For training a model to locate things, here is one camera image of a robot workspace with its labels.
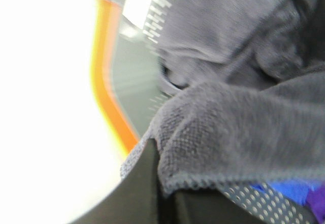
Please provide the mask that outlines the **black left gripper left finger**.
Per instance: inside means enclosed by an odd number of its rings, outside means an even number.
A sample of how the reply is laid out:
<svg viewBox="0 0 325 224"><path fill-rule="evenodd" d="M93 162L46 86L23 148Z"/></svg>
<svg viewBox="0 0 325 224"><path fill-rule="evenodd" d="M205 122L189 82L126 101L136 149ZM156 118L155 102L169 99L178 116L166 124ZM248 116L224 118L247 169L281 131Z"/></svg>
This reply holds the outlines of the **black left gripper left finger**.
<svg viewBox="0 0 325 224"><path fill-rule="evenodd" d="M159 223L158 160L156 142L150 139L119 185L73 223Z"/></svg>

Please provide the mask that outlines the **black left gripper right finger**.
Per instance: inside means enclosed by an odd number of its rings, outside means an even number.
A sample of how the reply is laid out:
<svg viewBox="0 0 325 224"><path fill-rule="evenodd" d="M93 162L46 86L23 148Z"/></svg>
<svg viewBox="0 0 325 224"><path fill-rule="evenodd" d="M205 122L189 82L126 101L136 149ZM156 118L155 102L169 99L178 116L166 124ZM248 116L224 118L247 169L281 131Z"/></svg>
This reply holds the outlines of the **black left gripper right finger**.
<svg viewBox="0 0 325 224"><path fill-rule="evenodd" d="M254 217L217 190L173 194L177 223L254 223Z"/></svg>

